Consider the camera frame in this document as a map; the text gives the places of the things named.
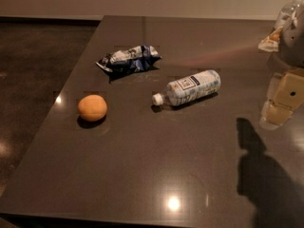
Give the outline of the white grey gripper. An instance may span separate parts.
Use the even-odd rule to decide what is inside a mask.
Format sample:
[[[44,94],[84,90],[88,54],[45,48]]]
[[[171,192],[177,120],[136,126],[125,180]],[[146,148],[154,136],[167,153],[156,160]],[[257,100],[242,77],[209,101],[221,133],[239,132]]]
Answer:
[[[279,56],[292,67],[270,80],[259,124],[267,130],[284,125],[304,104],[304,16],[287,21],[280,34]]]

